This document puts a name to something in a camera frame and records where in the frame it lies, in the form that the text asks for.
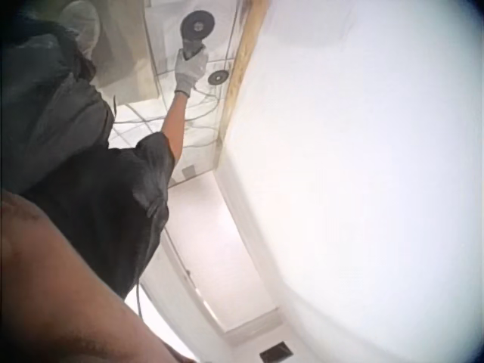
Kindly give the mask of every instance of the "work glove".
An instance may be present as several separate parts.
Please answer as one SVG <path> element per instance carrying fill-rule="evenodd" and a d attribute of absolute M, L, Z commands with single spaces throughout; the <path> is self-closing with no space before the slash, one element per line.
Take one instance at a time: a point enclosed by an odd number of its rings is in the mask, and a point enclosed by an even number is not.
<path fill-rule="evenodd" d="M 178 51 L 178 57 L 175 64 L 176 92 L 182 92 L 190 97 L 191 89 L 195 83 L 203 77 L 206 69 L 206 62 L 209 56 L 206 53 L 205 46 L 195 56 L 185 60 L 183 49 Z"/>

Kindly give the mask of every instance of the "air vent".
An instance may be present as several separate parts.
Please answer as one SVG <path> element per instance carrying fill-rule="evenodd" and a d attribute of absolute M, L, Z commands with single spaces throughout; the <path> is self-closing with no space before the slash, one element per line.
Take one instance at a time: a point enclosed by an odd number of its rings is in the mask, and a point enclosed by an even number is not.
<path fill-rule="evenodd" d="M 260 358 L 264 363 L 279 363 L 291 356 L 293 356 L 293 353 L 287 347 L 285 342 L 280 342 L 272 348 L 260 353 Z"/>

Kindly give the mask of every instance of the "white glove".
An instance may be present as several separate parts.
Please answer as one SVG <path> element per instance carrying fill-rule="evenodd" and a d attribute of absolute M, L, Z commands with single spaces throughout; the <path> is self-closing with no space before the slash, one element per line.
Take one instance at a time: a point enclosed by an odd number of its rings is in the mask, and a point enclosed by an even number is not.
<path fill-rule="evenodd" d="M 205 74 L 206 62 L 208 60 L 209 56 L 206 53 L 205 46 L 197 53 L 197 55 L 189 60 L 185 60 L 183 49 L 180 49 L 175 64 L 175 92 L 183 92 L 190 97 L 191 89 Z"/>

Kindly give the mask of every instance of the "wooden beam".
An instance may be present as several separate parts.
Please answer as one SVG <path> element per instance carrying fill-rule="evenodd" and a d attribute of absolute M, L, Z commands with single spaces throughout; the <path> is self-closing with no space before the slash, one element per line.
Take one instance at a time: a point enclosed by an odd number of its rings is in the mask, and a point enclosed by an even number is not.
<path fill-rule="evenodd" d="M 245 71 L 249 65 L 250 58 L 256 47 L 259 31 L 264 22 L 265 13 L 267 12 L 269 0 L 249 0 L 249 12 L 244 25 L 244 31 L 240 39 L 239 48 L 234 61 L 234 67 L 230 83 L 228 84 L 227 95 L 225 96 L 225 105 L 220 120 L 219 135 L 217 138 L 215 167 L 219 164 L 220 153 L 222 152 L 223 142 L 227 134 L 228 125 L 232 118 L 237 96 L 239 95 L 240 85 L 244 79 Z"/>

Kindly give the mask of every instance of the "worker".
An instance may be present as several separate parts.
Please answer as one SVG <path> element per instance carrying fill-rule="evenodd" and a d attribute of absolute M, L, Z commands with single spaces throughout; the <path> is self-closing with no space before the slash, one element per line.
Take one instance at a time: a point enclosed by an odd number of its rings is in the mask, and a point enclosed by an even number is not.
<path fill-rule="evenodd" d="M 59 19 L 19 16 L 2 44 L 2 187 L 22 195 L 2 196 L 2 340 L 30 358 L 189 361 L 169 346 L 167 358 L 113 292 L 126 298 L 160 244 L 206 50 L 189 60 L 178 53 L 162 129 L 134 148 L 110 149 L 113 114 L 89 84 L 99 17 L 78 0 Z"/>

